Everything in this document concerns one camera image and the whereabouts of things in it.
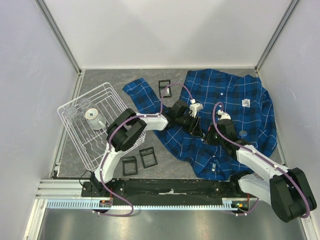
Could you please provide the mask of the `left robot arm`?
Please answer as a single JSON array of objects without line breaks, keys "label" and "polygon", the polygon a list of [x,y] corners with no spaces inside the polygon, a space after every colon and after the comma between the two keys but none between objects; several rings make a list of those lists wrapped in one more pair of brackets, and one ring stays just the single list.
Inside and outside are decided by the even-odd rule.
[{"label": "left robot arm", "polygon": [[130,150],[145,131],[163,131],[174,126],[181,127],[188,134],[202,138],[199,111],[201,103],[195,99],[191,104],[178,100],[172,107],[154,114],[136,113],[126,109],[107,128],[107,143],[102,160],[97,169],[91,173],[92,191],[99,197],[106,196],[110,191],[109,181],[112,180],[116,166],[124,153]]}]

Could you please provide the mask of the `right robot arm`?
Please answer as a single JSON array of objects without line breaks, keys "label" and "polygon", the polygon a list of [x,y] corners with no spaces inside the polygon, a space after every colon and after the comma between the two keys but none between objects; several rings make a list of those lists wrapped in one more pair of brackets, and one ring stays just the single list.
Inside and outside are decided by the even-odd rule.
[{"label": "right robot arm", "polygon": [[244,193],[269,204],[285,223],[307,218],[317,208],[317,202],[305,173],[298,167],[279,165],[259,152],[243,138],[238,138],[231,119],[212,123],[205,141],[222,149],[254,173],[238,173],[231,177],[229,191],[235,197]]}]

